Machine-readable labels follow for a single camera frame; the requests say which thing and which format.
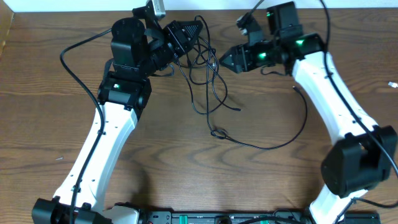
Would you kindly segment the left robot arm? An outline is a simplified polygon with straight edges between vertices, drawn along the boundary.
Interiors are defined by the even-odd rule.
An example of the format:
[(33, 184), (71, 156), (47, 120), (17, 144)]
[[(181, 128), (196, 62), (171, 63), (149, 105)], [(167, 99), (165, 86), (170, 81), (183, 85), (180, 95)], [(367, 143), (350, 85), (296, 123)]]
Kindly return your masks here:
[(203, 25), (172, 21), (161, 27), (155, 16), (114, 23), (113, 59), (92, 100), (95, 117), (87, 139), (51, 200), (38, 199), (35, 223), (144, 223), (146, 216), (127, 203), (105, 209), (110, 178), (127, 138), (135, 129), (152, 91), (150, 77), (187, 54)]

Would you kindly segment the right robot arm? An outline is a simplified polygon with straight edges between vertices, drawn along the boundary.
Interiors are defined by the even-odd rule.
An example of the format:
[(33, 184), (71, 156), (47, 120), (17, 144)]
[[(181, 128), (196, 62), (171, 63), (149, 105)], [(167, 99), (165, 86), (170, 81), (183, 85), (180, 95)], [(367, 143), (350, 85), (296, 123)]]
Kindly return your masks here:
[(335, 68), (328, 39), (304, 32), (293, 2), (267, 8), (266, 16), (272, 38), (247, 12), (236, 24), (248, 41), (231, 47), (220, 64), (235, 73), (283, 65), (322, 117), (332, 148), (321, 164), (324, 185), (300, 221), (379, 223), (377, 213), (352, 213), (350, 207), (397, 170), (397, 133), (362, 109)]

